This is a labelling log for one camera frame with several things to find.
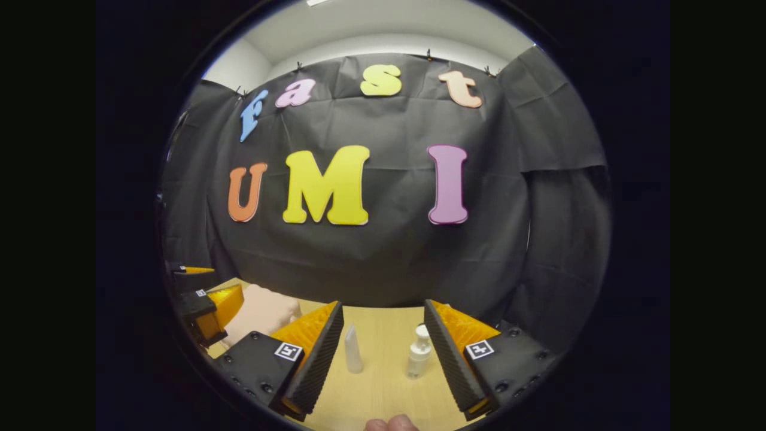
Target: white ceiling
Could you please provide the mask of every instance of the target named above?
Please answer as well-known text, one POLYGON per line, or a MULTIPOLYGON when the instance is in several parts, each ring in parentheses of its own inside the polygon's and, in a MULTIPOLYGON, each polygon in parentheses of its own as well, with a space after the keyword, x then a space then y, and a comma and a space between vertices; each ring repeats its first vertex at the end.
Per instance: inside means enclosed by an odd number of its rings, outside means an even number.
POLYGON ((244 37, 277 64, 322 44, 378 33, 444 38, 508 61, 532 46, 510 23, 467 0, 329 0, 316 6, 299 0, 244 37))

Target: screw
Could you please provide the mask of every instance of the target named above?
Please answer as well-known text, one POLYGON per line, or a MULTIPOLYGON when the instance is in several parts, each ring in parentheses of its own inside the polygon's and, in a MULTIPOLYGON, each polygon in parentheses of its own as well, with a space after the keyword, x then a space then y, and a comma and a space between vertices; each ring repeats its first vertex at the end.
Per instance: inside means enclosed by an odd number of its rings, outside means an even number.
POLYGON ((500 382, 495 386, 495 392, 501 393, 508 390, 508 383, 506 382, 500 382))

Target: orange letter u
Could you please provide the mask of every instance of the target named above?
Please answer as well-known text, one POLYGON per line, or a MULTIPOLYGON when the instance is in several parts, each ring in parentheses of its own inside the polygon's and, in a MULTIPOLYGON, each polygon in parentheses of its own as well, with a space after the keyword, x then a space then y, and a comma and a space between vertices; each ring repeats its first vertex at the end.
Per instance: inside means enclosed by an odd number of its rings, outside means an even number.
POLYGON ((235 222, 249 222, 258 210, 258 195, 260 194, 260 177, 266 172, 266 163, 256 163, 250 166, 250 196, 246 206, 240 206, 239 192, 242 187, 242 179, 246 172, 245 168, 236 168, 229 173, 229 215, 235 222))

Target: foam letter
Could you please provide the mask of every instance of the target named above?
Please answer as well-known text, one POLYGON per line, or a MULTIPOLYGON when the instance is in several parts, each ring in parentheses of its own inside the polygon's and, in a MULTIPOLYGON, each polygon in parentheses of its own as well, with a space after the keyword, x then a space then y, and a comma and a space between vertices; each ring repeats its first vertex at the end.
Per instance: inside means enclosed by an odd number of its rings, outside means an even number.
POLYGON ((282 94, 277 99, 277 107, 287 107, 293 105, 294 107, 308 102, 311 98, 311 89, 314 88, 316 81, 313 79, 302 79, 295 81, 285 88, 286 93, 282 94))
POLYGON ((393 96, 401 90, 399 67, 393 64, 373 64, 365 69, 359 85, 365 96, 393 96))
POLYGON ((428 155, 436 164, 436 205, 428 212, 435 225, 449 225, 468 220, 463 207, 463 161, 466 150, 451 145, 432 145, 428 155))
POLYGON ((288 223, 306 221, 301 196, 306 199, 311 218, 319 222, 332 195, 327 219, 333 225, 364 225, 367 212, 362 208, 362 165, 370 157, 363 146, 344 146, 335 154, 323 176, 310 151, 298 151, 287 157, 290 189, 287 209, 282 219, 288 223))
POLYGON ((476 96, 471 96, 468 92, 468 86, 476 85, 476 82, 469 78, 464 77, 459 71, 451 71, 446 74, 439 75, 439 81, 447 82, 447 89, 450 91, 450 97, 456 104, 464 107, 480 107, 481 99, 476 96))
POLYGON ((260 177, 266 172, 266 163, 256 163, 250 166, 250 197, 247 205, 239 203, 239 192, 244 178, 245 168, 236 168, 229 173, 229 215, 235 222, 249 222, 258 210, 258 195, 260 194, 260 177))
POLYGON ((258 94, 249 105, 242 111, 240 117, 242 117, 242 136, 240 136, 240 142, 244 142, 244 138, 255 130, 255 126, 258 125, 258 120, 255 117, 260 115, 260 109, 263 104, 260 102, 269 95, 268 90, 263 90, 258 94))

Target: letter i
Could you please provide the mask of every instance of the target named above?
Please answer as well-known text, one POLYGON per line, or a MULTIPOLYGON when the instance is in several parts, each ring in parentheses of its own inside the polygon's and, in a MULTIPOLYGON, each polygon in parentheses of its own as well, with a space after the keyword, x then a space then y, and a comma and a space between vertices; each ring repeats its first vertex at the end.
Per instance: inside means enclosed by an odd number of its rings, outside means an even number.
POLYGON ((468 220, 463 207, 463 161, 466 151, 457 146, 432 145, 428 155, 436 164, 436 205, 428 212, 435 225, 449 225, 468 220))

